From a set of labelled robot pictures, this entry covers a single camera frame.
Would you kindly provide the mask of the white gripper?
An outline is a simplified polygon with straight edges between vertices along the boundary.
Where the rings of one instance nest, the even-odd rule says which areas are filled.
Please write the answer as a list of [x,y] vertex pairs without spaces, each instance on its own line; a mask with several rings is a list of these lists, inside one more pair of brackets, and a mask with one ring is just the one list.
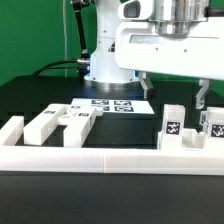
[[210,0],[128,0],[118,8],[115,60],[138,74],[144,99],[152,73],[202,78],[196,108],[203,109],[213,80],[224,80],[224,6]]

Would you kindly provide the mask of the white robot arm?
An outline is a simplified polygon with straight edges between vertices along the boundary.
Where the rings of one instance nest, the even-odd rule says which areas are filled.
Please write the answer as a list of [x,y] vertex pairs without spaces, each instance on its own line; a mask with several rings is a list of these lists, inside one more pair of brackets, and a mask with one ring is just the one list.
[[140,82],[151,73],[193,77],[204,107],[214,80],[224,80],[224,8],[209,0],[94,0],[97,45],[85,80],[104,88]]

